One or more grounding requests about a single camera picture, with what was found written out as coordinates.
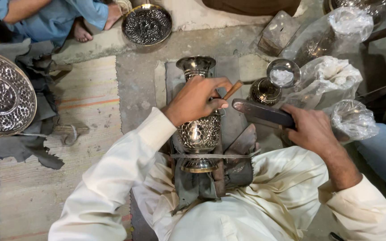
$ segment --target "brass rim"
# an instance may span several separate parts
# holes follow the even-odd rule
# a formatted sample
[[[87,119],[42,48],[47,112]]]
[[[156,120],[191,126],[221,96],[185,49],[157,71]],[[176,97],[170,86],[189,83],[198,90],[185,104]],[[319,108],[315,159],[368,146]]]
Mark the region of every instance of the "brass rim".
[[[32,115],[32,117],[31,117],[31,119],[28,121],[28,123],[25,125],[25,127],[23,128],[23,129],[20,129],[20,130],[18,130],[17,132],[15,132],[15,133],[10,133],[10,134],[0,134],[0,137],[4,137],[4,136],[12,136],[12,135],[17,135],[17,134],[19,134],[19,133],[21,133],[22,131],[24,131],[26,128],[28,128],[29,127],[29,125],[32,123],[32,121],[34,120],[34,118],[35,118],[35,115],[36,115],[36,110],[37,110],[37,99],[36,99],[36,93],[35,93],[35,90],[34,90],[34,88],[33,88],[33,86],[32,86],[32,83],[30,82],[30,80],[29,80],[29,78],[26,76],[26,74],[23,72],[23,70],[21,69],[21,68],[19,68],[15,63],[13,63],[11,60],[9,60],[9,59],[7,59],[7,58],[5,58],[4,56],[2,56],[2,55],[0,55],[0,58],[2,59],[2,60],[4,60],[4,61],[6,61],[6,62],[8,62],[8,63],[10,63],[10,64],[12,64],[14,67],[15,67],[15,69],[17,70],[17,71],[19,71],[19,73],[29,82],[29,84],[30,84],[30,88],[32,88],[32,93],[34,94],[34,96],[35,96],[35,108],[34,108],[34,114]]]
[[[212,166],[204,169],[197,169],[197,168],[187,168],[187,167],[181,167],[181,170],[185,172],[190,172],[190,173],[205,173],[205,172],[212,172],[218,169],[218,166]]]

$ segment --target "woven mat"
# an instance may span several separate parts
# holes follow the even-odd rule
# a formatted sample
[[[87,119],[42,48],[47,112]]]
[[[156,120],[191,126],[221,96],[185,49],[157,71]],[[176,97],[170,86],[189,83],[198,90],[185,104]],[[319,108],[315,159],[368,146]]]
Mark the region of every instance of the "woven mat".
[[[59,219],[66,198],[81,181],[82,174],[101,159],[119,139],[121,118],[115,56],[75,64],[73,70],[51,89],[58,101],[61,125],[88,126],[90,133],[79,136],[71,147],[57,137],[44,145],[65,165],[52,170],[35,157],[26,163],[13,158],[0,162],[1,240],[47,240],[48,230]],[[119,208],[123,226],[131,239],[130,196]]]

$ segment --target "wooden handle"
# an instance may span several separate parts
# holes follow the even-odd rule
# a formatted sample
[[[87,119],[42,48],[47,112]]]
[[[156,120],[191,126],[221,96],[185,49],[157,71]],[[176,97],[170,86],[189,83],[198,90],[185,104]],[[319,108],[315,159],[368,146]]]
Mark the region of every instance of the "wooden handle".
[[[232,96],[237,90],[239,90],[242,86],[244,85],[244,83],[240,80],[238,80],[233,86],[232,88],[227,92],[227,94],[223,97],[223,100],[227,100],[228,98],[230,98],[230,96]]]

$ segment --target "toe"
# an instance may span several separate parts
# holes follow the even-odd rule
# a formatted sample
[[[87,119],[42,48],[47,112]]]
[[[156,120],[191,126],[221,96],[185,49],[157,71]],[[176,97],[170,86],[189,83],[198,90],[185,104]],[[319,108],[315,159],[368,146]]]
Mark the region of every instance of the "toe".
[[[86,37],[87,41],[93,40],[93,37],[90,35],[90,33],[86,33],[84,36]]]

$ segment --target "blue shirt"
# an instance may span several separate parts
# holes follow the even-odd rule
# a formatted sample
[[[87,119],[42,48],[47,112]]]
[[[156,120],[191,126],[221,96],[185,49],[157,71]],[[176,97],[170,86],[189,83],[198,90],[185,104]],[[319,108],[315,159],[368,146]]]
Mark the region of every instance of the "blue shirt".
[[[0,20],[8,13],[8,0],[0,0]],[[52,0],[29,18],[15,24],[7,24],[9,30],[33,42],[51,40],[62,46],[69,34],[74,19],[83,16],[89,23],[103,29],[108,17],[108,7],[94,0]]]

